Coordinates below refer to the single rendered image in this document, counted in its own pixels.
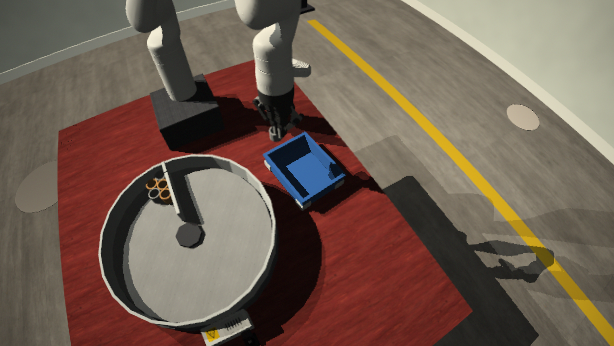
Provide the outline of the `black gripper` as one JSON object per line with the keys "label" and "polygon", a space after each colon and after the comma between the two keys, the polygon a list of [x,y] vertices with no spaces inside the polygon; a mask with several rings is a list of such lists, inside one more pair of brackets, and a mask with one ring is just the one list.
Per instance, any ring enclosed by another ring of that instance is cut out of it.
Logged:
{"label": "black gripper", "polygon": [[[258,90],[258,96],[252,101],[253,104],[255,105],[259,113],[262,115],[264,120],[270,121],[270,124],[273,126],[273,133],[278,134],[278,138],[280,139],[282,139],[287,134],[288,130],[299,124],[299,122],[304,118],[304,115],[302,113],[298,114],[295,111],[295,105],[293,103],[294,86],[288,93],[279,96],[265,95]],[[264,112],[265,110],[267,112],[267,115]],[[288,116],[290,114],[291,122],[289,121],[289,123]],[[277,123],[275,122],[275,115]]]}

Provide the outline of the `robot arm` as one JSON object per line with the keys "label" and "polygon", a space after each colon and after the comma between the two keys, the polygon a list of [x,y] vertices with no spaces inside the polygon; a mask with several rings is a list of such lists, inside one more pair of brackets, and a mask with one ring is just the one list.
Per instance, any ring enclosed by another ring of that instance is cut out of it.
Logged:
{"label": "robot arm", "polygon": [[[296,59],[292,63],[301,0],[235,0],[235,4],[245,25],[263,29],[253,41],[256,82],[261,93],[286,94],[294,86],[294,77],[310,76],[309,64]],[[138,32],[152,31],[147,46],[169,97],[174,101],[191,98],[197,88],[181,43],[172,0],[127,0],[126,14]]]}

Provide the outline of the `blue crate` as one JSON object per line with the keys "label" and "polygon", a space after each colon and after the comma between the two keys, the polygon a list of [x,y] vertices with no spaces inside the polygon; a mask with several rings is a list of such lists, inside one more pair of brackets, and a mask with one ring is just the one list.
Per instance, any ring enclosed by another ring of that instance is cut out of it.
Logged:
{"label": "blue crate", "polygon": [[302,211],[343,185],[347,175],[306,132],[263,156],[266,167]]}

